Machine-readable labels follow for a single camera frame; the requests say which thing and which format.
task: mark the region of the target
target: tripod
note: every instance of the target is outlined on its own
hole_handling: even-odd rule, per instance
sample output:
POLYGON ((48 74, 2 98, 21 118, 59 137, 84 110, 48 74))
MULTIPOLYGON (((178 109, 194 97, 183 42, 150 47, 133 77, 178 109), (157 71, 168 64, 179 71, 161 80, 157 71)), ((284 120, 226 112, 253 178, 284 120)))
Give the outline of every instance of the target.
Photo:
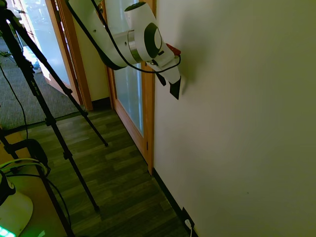
MULTIPOLYGON (((101 139, 101 141, 104 143, 104 145, 107 147, 108 143, 103 139, 103 137, 101 136, 101 134, 99 133, 99 131, 95 128, 95 126, 92 124, 91 120, 87 117, 88 113, 83 111, 83 109, 80 107, 80 105, 76 102, 76 100, 73 98, 73 96, 71 95, 72 91, 70 89, 68 89, 63 82, 60 80, 60 78, 58 77, 58 75, 55 73, 55 71, 53 70, 53 68, 50 66, 50 64, 48 63, 47 59, 44 57, 44 55, 42 54, 42 52, 38 49, 38 47, 35 45, 35 43, 31 40, 31 38, 29 37, 28 33, 26 32, 26 30, 21 26, 21 24, 19 23, 19 20, 14 16, 14 14, 6 9, 6 2, 3 0, 0 0, 0 31, 2 32, 2 37, 5 41, 5 43, 7 44, 17 66, 21 69, 33 95, 37 98, 43 112, 45 113, 46 119, 45 119, 45 123, 47 126, 51 126, 52 129, 54 130, 54 133, 56 134, 56 137, 61 145, 61 147, 64 150, 64 158, 68 159, 76 173, 76 175, 78 176, 85 192, 87 193, 93 207, 95 210, 99 210, 98 205, 96 204, 87 184, 85 183, 74 159, 73 159, 73 155, 70 152, 70 150, 67 147, 67 144, 64 140, 64 138, 62 137, 62 134, 60 133, 57 124, 56 124, 56 119, 53 117, 53 115, 51 114, 41 92, 40 89, 38 88, 36 81, 34 79, 34 75, 33 75, 33 69, 32 69, 32 64, 31 62, 29 62, 24 56, 23 53, 19 47, 18 42, 16 41, 10 26, 7 23, 7 20, 11 23, 12 27, 15 29, 15 31, 19 34, 19 36, 24 40, 24 42, 30 47, 31 51, 35 54, 35 56, 44 64, 44 66, 48 69, 48 71, 50 72, 50 74, 53 76, 53 78, 56 80, 56 82, 58 83, 58 85, 62 88, 62 90, 64 91, 64 93, 69 97, 69 99, 71 100, 71 102, 76 106, 76 108, 79 110, 79 112, 81 113, 81 115, 85 118, 85 120, 88 122, 88 124, 91 126, 91 128, 95 131, 95 133, 98 135, 98 137, 101 139)), ((0 129, 0 141, 3 142, 5 150, 12 155, 12 157, 14 159, 17 159, 18 156, 15 153, 16 149, 14 148, 13 144, 9 144, 8 141, 6 140, 2 129, 0 129)))

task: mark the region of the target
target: electrical outlet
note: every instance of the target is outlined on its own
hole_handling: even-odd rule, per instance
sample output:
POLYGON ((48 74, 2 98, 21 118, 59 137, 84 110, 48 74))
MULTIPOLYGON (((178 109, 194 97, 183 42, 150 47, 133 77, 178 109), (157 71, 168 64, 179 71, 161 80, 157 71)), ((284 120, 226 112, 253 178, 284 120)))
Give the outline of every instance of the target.
MULTIPOLYGON (((183 218, 183 223, 185 222, 185 220, 189 219, 192 228, 194 228, 194 222, 184 207, 182 208, 182 218, 183 218)), ((190 232, 190 229, 186 225, 185 225, 185 228, 188 232, 190 232)))

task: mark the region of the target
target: wooden floor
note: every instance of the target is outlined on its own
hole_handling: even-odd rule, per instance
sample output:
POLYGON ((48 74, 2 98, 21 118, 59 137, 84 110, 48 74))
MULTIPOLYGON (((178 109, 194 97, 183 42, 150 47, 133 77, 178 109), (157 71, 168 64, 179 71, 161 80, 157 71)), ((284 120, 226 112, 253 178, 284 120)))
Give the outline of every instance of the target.
POLYGON ((72 166, 64 160, 51 127, 29 130, 30 138, 38 140, 48 156, 52 168, 49 179, 62 192, 76 236, 187 237, 117 114, 110 110, 92 112, 89 118, 109 147, 81 116, 57 124, 100 213, 94 211, 72 166))

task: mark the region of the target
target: wooden table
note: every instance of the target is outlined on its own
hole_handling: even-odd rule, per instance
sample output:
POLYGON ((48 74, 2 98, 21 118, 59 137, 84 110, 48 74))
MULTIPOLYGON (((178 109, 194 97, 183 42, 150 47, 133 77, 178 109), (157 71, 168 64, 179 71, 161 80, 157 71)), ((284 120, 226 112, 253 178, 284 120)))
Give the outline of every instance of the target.
MULTIPOLYGON (((15 143, 22 140, 19 133, 14 133, 6 137, 9 143, 15 143)), ((27 149, 17 152, 20 158, 29 158, 27 149)), ((3 144, 0 144, 0 163, 12 160, 12 157, 6 153, 3 144)), ((24 166, 19 171, 20 174, 41 174, 41 170, 35 166, 24 166)), ((19 237, 74 237, 67 219, 60 208, 57 199, 43 178, 16 176, 9 177, 15 185, 16 190, 28 196, 33 202, 33 214, 19 237)))

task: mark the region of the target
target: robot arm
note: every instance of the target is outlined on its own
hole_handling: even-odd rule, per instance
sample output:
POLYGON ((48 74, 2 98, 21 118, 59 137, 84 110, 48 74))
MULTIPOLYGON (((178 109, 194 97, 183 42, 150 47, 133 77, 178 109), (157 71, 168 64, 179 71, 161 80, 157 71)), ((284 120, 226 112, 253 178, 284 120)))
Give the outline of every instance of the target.
POLYGON ((119 70, 129 64, 134 65, 145 61, 156 72, 167 69, 157 74, 158 78, 163 85, 166 78, 170 83, 170 92, 177 99, 179 98, 181 77, 176 65, 180 58, 171 50, 174 48, 163 42, 155 16, 147 3, 139 2, 129 6, 125 10, 125 17, 130 30, 113 35, 119 51, 129 64, 123 60, 115 48, 92 1, 66 0, 66 3, 76 21, 98 50, 104 64, 113 70, 119 70))

